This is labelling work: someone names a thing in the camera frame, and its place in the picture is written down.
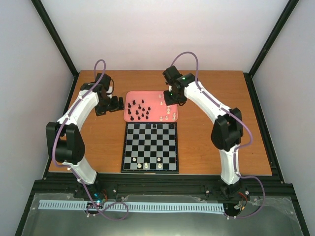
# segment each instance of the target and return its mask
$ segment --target chessboard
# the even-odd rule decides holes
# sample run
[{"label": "chessboard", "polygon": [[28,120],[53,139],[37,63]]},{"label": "chessboard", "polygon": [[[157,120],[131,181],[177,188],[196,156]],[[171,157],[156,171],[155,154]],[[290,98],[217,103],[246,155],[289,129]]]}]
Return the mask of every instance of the chessboard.
[{"label": "chessboard", "polygon": [[127,122],[122,173],[179,173],[176,122]]}]

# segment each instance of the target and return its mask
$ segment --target white robotic arm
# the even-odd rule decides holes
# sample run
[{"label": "white robotic arm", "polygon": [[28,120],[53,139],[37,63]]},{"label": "white robotic arm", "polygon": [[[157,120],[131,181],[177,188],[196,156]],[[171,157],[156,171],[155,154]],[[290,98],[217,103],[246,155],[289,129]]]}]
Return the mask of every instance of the white robotic arm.
[{"label": "white robotic arm", "polygon": [[[231,111],[231,109],[219,102],[200,82],[198,82],[198,88],[194,80],[194,75],[187,74],[183,76],[175,66],[166,69],[163,75],[167,84],[169,84],[169,90],[164,91],[164,99],[167,105],[183,104],[189,99],[203,110],[214,124],[211,139],[214,145],[219,149],[221,158],[221,179],[227,185],[237,183],[239,176],[234,170],[233,158],[234,150],[240,143],[243,130],[235,120],[229,119],[226,112],[222,110]],[[211,102],[203,93],[211,97],[219,104],[219,107]],[[238,150],[236,150],[235,154],[236,170],[239,173]]]},{"label": "white robotic arm", "polygon": [[95,83],[83,84],[69,110],[57,122],[50,122],[46,126],[48,153],[51,156],[57,130],[66,120],[62,131],[62,135],[65,135],[66,139],[58,140],[55,156],[59,163],[68,166],[68,170],[75,172],[79,183],[83,181],[85,184],[93,184],[97,175],[84,156],[85,146],[80,134],[84,121],[94,108],[97,116],[105,115],[107,111],[114,112],[124,109],[123,98],[112,97],[113,87],[109,86],[110,80],[111,78],[105,74],[104,80],[84,98],[82,98],[83,95]]},{"label": "white robotic arm", "polygon": [[[200,82],[199,86],[205,93],[211,96],[217,103],[220,104],[220,108],[230,110],[228,106],[221,104],[212,94],[210,94]],[[207,114],[212,123],[215,123],[219,116],[224,116],[225,112],[218,108],[214,103],[210,102],[209,99],[199,90],[195,82],[189,83],[184,89],[185,97],[193,101],[204,113]],[[233,153],[234,149],[238,145],[233,146],[230,151],[219,149],[221,158],[221,179],[228,185],[236,183],[240,178],[235,174],[233,164]],[[236,150],[236,168],[239,172],[238,165],[238,150]]]}]

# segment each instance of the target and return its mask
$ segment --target wooden platform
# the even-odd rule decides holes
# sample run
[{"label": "wooden platform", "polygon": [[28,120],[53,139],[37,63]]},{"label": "wooden platform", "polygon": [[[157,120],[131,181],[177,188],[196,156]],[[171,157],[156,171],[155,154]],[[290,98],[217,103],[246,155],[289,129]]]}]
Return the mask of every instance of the wooden platform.
[{"label": "wooden platform", "polygon": [[[107,71],[115,81],[114,95],[124,99],[133,90],[166,90],[162,71]],[[200,71],[204,87],[225,105],[238,107],[243,121],[251,129],[254,142],[240,150],[240,171],[243,175],[271,175],[258,124],[242,71]],[[92,71],[81,71],[72,97],[78,95],[84,82],[94,81]],[[191,101],[179,107],[178,147],[180,174],[219,175],[221,162],[218,150],[210,140],[212,123]],[[81,134],[86,146],[85,157],[99,173],[120,173],[126,123],[124,112],[96,117],[94,110],[86,119]],[[242,143],[249,141],[244,130]],[[51,164],[49,171],[65,172]]]}]

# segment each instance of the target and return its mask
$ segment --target purple cable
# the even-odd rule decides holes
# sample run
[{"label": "purple cable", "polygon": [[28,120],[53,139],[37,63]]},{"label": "purple cable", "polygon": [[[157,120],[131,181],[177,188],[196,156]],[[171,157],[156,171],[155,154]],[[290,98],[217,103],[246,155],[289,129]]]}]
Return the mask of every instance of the purple cable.
[{"label": "purple cable", "polygon": [[[99,79],[96,81],[96,83],[82,96],[81,99],[79,99],[78,101],[76,101],[74,103],[74,105],[72,106],[71,110],[69,111],[68,113],[68,116],[70,117],[71,114],[73,113],[74,109],[79,105],[79,103],[83,100],[83,98],[85,98],[98,84],[99,82],[101,81],[101,79],[103,78],[104,74],[105,74],[105,70],[106,70],[106,62],[103,60],[103,59],[100,59],[98,60],[96,63],[95,63],[95,66],[94,66],[94,78],[96,79],[96,67],[98,65],[99,62],[103,62],[104,63],[104,68],[103,68],[103,71],[102,71],[102,74],[101,76],[99,77]],[[61,168],[61,167],[68,167],[68,168],[71,168],[69,165],[58,165],[58,163],[56,162],[56,148],[57,148],[57,143],[58,143],[58,139],[59,139],[59,136],[61,134],[61,131],[63,129],[63,127],[65,126],[66,122],[68,121],[68,118],[65,118],[63,123],[61,124],[59,130],[57,131],[57,134],[56,134],[56,138],[55,138],[55,141],[54,141],[54,145],[53,145],[53,150],[52,150],[52,160],[55,164],[55,166]],[[77,178],[77,179],[80,179],[80,177],[73,171],[73,169],[71,168],[71,172],[74,174],[74,176]],[[86,186],[86,184],[84,183],[83,180],[81,180],[81,183],[85,189],[85,191],[87,192],[87,195],[90,199],[90,201],[92,202],[93,206],[95,207],[95,209],[98,211],[98,214],[101,214],[102,216],[104,216],[106,219],[109,219],[109,220],[113,220],[113,221],[120,221],[120,220],[123,220],[125,219],[128,214],[129,214],[129,209],[128,209],[128,206],[126,203],[122,203],[122,202],[115,202],[115,203],[112,203],[110,204],[108,207],[106,207],[105,209],[103,209],[102,211],[98,209],[98,207],[96,206],[95,202],[93,201],[93,198],[91,197],[90,193],[89,193],[89,190]],[[107,210],[108,208],[110,208],[111,206],[115,205],[115,204],[123,204],[125,207],[126,207],[126,214],[123,216],[123,218],[120,218],[120,219],[112,219],[112,218],[109,218],[108,216],[104,215],[102,212]]]},{"label": "purple cable", "polygon": [[[210,97],[206,92],[204,92],[204,91],[201,90],[201,86],[200,86],[199,83],[198,83],[199,61],[198,61],[198,58],[197,58],[197,56],[196,56],[195,53],[193,53],[193,52],[183,52],[183,53],[180,53],[177,57],[175,57],[175,59],[173,60],[171,66],[173,66],[174,63],[175,63],[175,61],[176,61],[180,56],[182,56],[182,55],[184,55],[184,54],[191,54],[191,55],[193,55],[193,56],[195,57],[195,59],[196,59],[196,73],[195,73],[195,83],[196,83],[196,86],[197,86],[198,89],[202,92],[203,95],[205,95],[212,103],[214,103],[217,107],[220,108],[220,104],[219,104],[219,103],[217,103],[217,102],[216,102],[212,97]],[[247,216],[236,217],[237,219],[245,219],[245,218],[251,217],[251,216],[253,216],[253,215],[256,215],[258,212],[261,211],[262,207],[263,207],[264,204],[265,204],[265,189],[264,189],[264,186],[262,185],[262,182],[260,181],[259,178],[257,178],[256,176],[246,176],[246,177],[241,176],[241,174],[238,173],[237,167],[236,167],[236,151],[237,151],[238,149],[245,148],[245,147],[247,147],[247,146],[249,146],[249,145],[252,144],[252,141],[253,141],[252,132],[250,131],[250,129],[249,129],[240,119],[238,119],[238,118],[237,118],[234,114],[232,114],[230,111],[226,110],[225,108],[221,108],[221,110],[224,111],[225,113],[227,113],[229,116],[231,116],[231,117],[233,117],[234,119],[236,119],[237,122],[239,122],[239,123],[247,130],[248,134],[250,135],[250,141],[249,141],[247,144],[238,146],[238,147],[236,147],[236,148],[234,149],[234,153],[233,153],[233,166],[234,166],[234,171],[235,171],[236,175],[237,175],[239,178],[254,178],[254,179],[256,179],[256,180],[258,181],[258,183],[260,184],[260,186],[261,186],[261,190],[262,190],[262,194],[263,194],[263,201],[262,201],[262,204],[261,204],[260,208],[259,208],[257,211],[255,211],[254,213],[249,214],[249,215],[247,215]]]}]

